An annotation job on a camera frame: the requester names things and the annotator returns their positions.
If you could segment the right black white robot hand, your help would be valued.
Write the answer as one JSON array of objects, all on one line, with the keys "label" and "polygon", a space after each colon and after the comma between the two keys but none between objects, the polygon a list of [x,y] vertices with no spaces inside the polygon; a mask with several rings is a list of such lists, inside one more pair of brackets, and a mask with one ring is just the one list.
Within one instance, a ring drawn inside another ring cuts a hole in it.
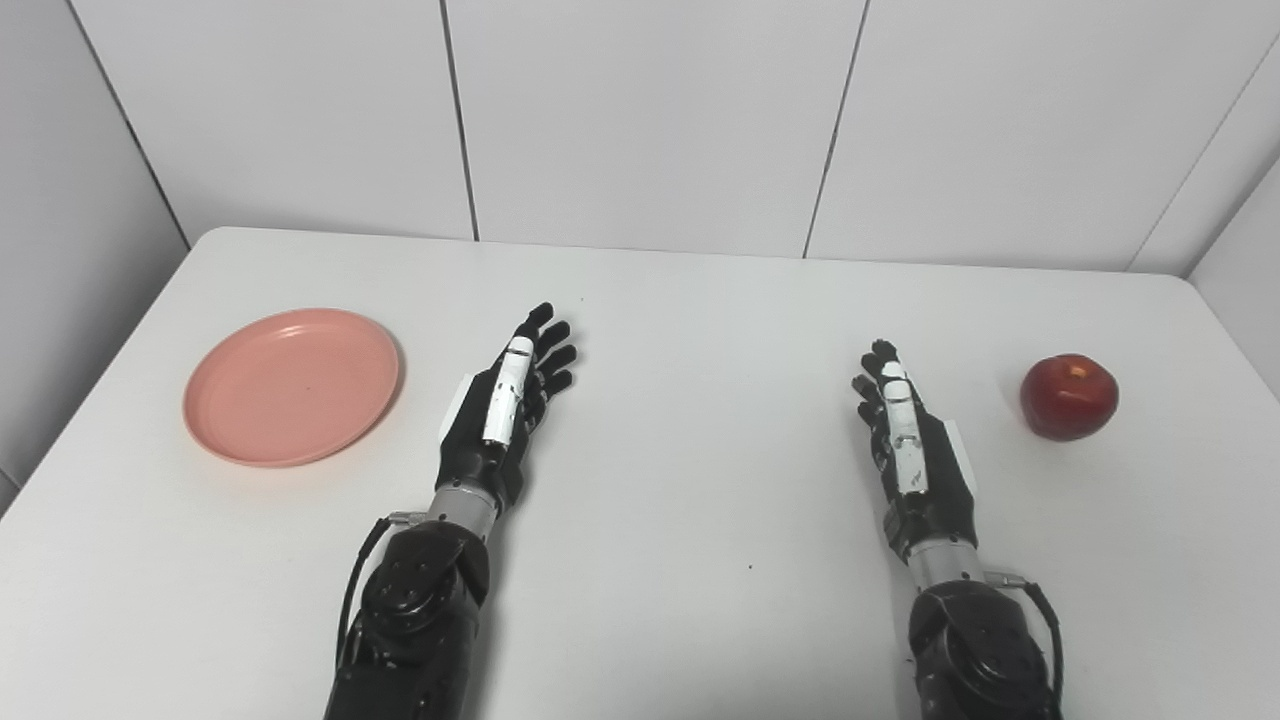
[{"label": "right black white robot hand", "polygon": [[902,561],[927,541],[975,548],[975,501],[947,425],[925,409],[893,343],[876,340],[861,368],[851,386],[887,500],[890,548]]}]

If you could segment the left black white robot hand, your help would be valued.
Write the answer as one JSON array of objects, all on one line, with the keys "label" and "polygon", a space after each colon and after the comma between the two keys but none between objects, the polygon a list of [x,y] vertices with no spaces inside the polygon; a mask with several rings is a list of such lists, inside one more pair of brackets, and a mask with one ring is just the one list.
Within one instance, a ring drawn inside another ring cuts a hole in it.
[{"label": "left black white robot hand", "polygon": [[571,324],[550,302],[535,306],[494,363],[460,383],[443,425],[435,487],[488,492],[500,511],[525,487],[524,460],[550,401],[573,383]]}]

